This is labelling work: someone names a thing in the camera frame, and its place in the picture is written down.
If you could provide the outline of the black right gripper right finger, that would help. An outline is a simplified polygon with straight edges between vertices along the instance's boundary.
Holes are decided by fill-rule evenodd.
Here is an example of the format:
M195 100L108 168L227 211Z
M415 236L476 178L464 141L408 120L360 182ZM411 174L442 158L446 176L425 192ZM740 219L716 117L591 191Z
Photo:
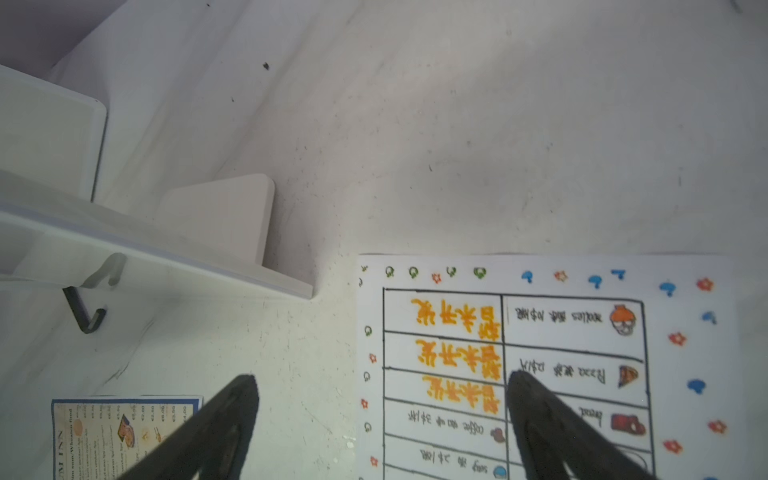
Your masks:
M505 390L528 479L651 479L533 375L510 374Z

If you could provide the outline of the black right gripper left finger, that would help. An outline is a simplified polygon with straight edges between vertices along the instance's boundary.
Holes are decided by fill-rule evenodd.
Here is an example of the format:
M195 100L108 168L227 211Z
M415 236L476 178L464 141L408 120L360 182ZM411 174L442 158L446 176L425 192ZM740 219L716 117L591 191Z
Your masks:
M235 377L123 479L238 479L259 408L254 376Z

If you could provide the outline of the dotted table price menu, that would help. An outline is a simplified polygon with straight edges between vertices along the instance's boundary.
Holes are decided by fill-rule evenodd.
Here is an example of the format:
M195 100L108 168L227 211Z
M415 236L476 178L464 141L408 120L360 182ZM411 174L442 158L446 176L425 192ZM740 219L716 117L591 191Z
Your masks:
M521 479L505 390L532 375L660 479L745 479L720 256L358 260L361 479Z

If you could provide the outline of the large white board front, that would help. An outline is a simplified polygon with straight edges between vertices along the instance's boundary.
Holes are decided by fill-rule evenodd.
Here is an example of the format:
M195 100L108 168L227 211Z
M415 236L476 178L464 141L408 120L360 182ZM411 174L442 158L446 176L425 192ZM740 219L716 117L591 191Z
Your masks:
M201 298L313 295L308 283L7 171L1 286Z

